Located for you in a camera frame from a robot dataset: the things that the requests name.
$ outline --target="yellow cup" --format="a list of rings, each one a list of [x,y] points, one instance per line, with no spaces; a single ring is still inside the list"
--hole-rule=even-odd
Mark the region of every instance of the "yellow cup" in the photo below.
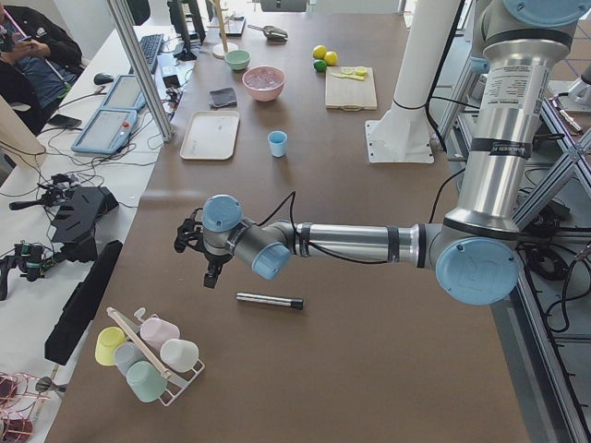
[[[96,339],[94,359],[103,366],[115,365],[115,349],[126,341],[126,334],[121,328],[111,326],[105,328]]]

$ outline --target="blue cup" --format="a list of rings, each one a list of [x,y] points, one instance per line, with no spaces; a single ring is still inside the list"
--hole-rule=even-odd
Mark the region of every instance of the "blue cup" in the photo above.
[[[140,401],[158,400],[166,391],[166,380],[150,362],[137,362],[127,370],[127,384]]]
[[[283,131],[272,131],[267,137],[269,149],[273,157],[283,157],[287,149],[287,134]]]
[[[146,357],[139,350],[139,347],[131,341],[126,341],[115,349],[115,365],[119,372],[123,374],[123,377],[127,375],[127,371],[131,366],[141,360],[146,360]]]

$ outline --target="robotic arm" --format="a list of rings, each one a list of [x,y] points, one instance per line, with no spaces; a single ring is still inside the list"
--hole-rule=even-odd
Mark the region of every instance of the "robotic arm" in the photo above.
[[[441,2],[441,7],[449,7]],[[210,261],[213,287],[233,256],[272,279],[291,255],[409,262],[433,269],[441,287],[472,305],[505,297],[518,279],[512,212],[531,155],[551,69],[569,52],[576,20],[591,0],[480,0],[472,56],[489,65],[476,133],[457,207],[443,224],[342,226],[277,221],[260,227],[231,196],[215,196],[202,221],[185,220],[175,242]]]

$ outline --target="keyboard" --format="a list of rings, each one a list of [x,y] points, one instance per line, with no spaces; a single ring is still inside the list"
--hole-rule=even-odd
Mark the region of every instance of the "keyboard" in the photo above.
[[[158,58],[156,57],[160,52],[160,47],[163,44],[164,34],[152,34],[144,35],[139,40],[139,47],[144,53],[146,63],[150,68],[150,72],[153,74],[156,72],[156,65],[158,64]]]

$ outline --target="black marker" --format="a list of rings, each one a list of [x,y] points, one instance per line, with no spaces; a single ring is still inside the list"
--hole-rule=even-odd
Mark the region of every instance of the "black marker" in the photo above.
[[[257,293],[237,293],[236,300],[241,302],[264,303],[266,305],[287,306],[293,309],[304,309],[304,300],[301,298],[270,297]]]

